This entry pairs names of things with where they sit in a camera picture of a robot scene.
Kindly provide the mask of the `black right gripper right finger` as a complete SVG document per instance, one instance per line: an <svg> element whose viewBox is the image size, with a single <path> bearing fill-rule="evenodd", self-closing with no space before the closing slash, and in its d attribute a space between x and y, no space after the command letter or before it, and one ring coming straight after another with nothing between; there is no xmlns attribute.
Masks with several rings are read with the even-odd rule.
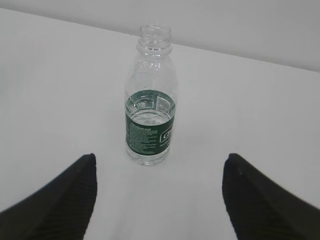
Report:
<svg viewBox="0 0 320 240"><path fill-rule="evenodd" d="M222 197L239 240L318 240L320 210L237 153L223 167Z"/></svg>

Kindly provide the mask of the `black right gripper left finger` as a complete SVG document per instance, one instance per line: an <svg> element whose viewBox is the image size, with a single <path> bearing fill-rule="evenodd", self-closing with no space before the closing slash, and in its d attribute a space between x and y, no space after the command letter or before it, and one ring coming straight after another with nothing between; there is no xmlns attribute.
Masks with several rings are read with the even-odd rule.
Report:
<svg viewBox="0 0 320 240"><path fill-rule="evenodd" d="M98 194L97 161L85 154L38 191L1 211L2 240L82 240Z"/></svg>

